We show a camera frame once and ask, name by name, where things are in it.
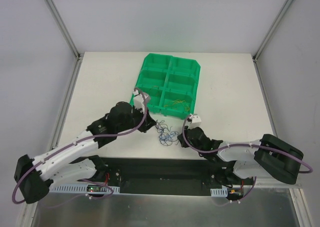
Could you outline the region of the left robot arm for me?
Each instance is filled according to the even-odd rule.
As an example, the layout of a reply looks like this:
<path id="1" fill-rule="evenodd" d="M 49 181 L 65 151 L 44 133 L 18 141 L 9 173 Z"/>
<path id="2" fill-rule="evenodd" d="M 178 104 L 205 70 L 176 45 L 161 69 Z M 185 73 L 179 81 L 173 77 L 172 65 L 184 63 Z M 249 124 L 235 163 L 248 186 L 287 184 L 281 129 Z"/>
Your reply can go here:
<path id="1" fill-rule="evenodd" d="M 16 186 L 12 192 L 12 202 L 21 204 L 20 200 L 16 200 L 18 191 L 23 196 L 23 202 L 32 204 L 44 198 L 49 191 L 69 182 L 90 178 L 96 182 L 102 181 L 107 167 L 99 156 L 89 156 L 77 163 L 74 161 L 115 141 L 117 137 L 134 131 L 145 133 L 155 125 L 156 121 L 147 108 L 118 102 L 70 144 L 33 158 L 27 154 L 21 156 L 14 173 Z"/>

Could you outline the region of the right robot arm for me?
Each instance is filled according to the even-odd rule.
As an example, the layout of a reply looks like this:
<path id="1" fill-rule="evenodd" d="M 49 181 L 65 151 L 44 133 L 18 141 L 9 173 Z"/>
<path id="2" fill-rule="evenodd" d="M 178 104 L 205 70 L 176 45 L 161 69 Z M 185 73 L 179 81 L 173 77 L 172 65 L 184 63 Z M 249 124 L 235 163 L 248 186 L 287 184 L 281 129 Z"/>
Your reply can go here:
<path id="1" fill-rule="evenodd" d="M 198 154 L 217 163 L 229 163 L 225 179 L 230 184 L 237 184 L 249 177 L 273 177 L 279 182 L 294 185 L 300 171 L 304 154 L 289 143 L 272 134 L 264 134 L 261 139 L 228 143 L 210 139 L 200 127 L 184 127 L 177 137 L 183 148 L 193 147 Z"/>

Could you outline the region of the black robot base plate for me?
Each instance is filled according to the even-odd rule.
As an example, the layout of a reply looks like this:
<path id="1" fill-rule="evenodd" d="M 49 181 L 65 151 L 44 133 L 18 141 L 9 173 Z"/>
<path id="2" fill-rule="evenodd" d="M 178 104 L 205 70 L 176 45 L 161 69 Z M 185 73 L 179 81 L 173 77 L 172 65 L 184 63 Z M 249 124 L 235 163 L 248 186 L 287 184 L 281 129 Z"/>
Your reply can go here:
<path id="1" fill-rule="evenodd" d="M 253 180 L 241 180 L 231 171 L 229 163 L 207 160 L 89 157 L 98 165 L 93 182 L 107 180 L 121 194 L 210 196 L 212 189 L 251 185 Z"/>

